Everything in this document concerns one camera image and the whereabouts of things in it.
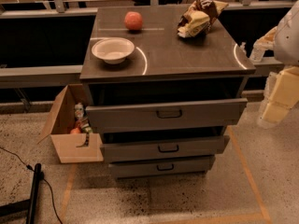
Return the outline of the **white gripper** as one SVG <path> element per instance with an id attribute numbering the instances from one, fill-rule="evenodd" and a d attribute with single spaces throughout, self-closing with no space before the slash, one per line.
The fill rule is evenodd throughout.
<path id="1" fill-rule="evenodd" d="M 274 49 L 275 26 L 254 43 L 254 60 L 260 62 L 267 50 Z M 271 72 L 266 80 L 257 124 L 265 129 L 283 121 L 299 102 L 299 67 L 288 66 L 279 73 Z"/>

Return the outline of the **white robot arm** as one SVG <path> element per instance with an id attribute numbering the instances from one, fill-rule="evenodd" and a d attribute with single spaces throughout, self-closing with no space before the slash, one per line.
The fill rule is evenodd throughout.
<path id="1" fill-rule="evenodd" d="M 299 102 L 299 1 L 254 43 L 249 58 L 260 62 L 267 50 L 273 50 L 285 67 L 278 74 L 271 72 L 266 80 L 257 121 L 265 129 L 278 125 Z"/>

